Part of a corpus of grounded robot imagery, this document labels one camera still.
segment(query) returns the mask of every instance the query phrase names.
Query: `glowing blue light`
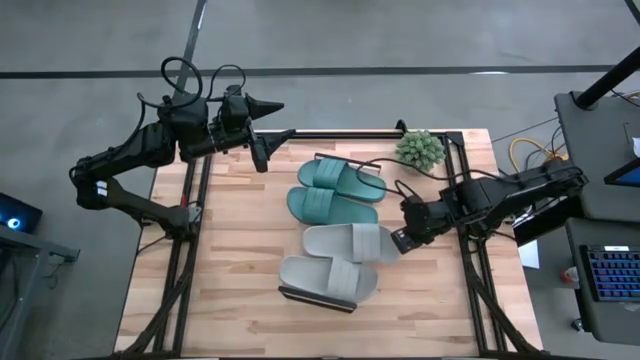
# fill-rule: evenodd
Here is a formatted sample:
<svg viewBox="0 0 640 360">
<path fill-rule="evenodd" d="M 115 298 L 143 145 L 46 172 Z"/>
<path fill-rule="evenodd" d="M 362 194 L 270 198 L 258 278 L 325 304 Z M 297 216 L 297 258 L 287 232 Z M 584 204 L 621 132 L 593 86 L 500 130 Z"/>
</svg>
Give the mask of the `glowing blue light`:
<svg viewBox="0 0 640 360">
<path fill-rule="evenodd" d="M 9 219 L 9 221 L 7 221 L 7 226 L 9 226 L 9 229 L 15 230 L 20 227 L 20 220 L 11 218 Z"/>
</svg>

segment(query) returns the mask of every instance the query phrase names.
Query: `keyboard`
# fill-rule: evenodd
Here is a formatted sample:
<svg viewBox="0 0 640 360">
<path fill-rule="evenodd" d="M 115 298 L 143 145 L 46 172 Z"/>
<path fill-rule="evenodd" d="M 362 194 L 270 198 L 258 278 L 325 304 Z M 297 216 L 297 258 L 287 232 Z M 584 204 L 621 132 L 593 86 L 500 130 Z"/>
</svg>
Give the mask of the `keyboard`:
<svg viewBox="0 0 640 360">
<path fill-rule="evenodd" d="M 640 247 L 584 246 L 596 301 L 640 302 Z"/>
</svg>

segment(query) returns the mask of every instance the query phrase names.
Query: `small green plant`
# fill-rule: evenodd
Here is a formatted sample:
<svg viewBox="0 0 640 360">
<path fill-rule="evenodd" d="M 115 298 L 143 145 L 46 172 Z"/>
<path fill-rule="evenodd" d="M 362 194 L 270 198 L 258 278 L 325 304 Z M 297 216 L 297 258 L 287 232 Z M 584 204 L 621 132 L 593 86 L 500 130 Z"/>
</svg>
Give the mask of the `small green plant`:
<svg viewBox="0 0 640 360">
<path fill-rule="evenodd" d="M 406 133 L 396 145 L 398 160 L 429 171 L 444 160 L 444 145 L 428 131 Z"/>
</svg>

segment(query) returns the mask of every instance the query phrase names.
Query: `gray slide sandal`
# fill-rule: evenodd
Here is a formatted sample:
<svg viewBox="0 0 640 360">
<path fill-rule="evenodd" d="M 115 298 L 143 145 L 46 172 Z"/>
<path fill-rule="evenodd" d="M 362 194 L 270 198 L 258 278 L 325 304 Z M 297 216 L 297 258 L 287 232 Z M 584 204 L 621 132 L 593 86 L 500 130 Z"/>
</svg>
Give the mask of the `gray slide sandal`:
<svg viewBox="0 0 640 360">
<path fill-rule="evenodd" d="M 280 280 L 300 290 L 359 303 L 375 292 L 378 273 L 340 258 L 289 256 L 280 265 Z"/>
<path fill-rule="evenodd" d="M 302 246 L 311 256 L 339 257 L 355 263 L 393 264 L 400 258 L 391 231 L 378 224 L 313 226 L 305 230 Z"/>
</svg>

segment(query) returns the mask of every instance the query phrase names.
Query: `slide sandal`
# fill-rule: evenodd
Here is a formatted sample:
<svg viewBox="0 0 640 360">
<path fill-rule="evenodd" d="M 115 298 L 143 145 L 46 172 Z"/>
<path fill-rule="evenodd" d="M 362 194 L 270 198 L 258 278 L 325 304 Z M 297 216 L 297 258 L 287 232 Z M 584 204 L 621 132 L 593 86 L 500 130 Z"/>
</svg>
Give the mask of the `slide sandal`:
<svg viewBox="0 0 640 360">
<path fill-rule="evenodd" d="M 302 244 L 311 256 L 339 257 L 355 263 L 393 264 L 400 258 L 391 231 L 377 224 L 313 226 L 305 230 Z"/>
<path fill-rule="evenodd" d="M 346 160 L 324 158 L 302 165 L 298 170 L 298 180 L 306 187 L 335 189 L 339 195 L 357 200 L 381 201 L 385 191 L 363 184 L 356 173 L 356 169 L 347 165 Z M 369 184 L 386 187 L 384 180 L 377 176 L 361 172 L 360 178 Z"/>
<path fill-rule="evenodd" d="M 378 222 L 376 209 L 342 198 L 329 189 L 294 187 L 287 194 L 287 206 L 298 221 L 309 225 Z"/>
<path fill-rule="evenodd" d="M 359 303 L 375 292 L 378 273 L 340 258 L 289 256 L 280 265 L 280 280 L 310 293 Z"/>
</svg>

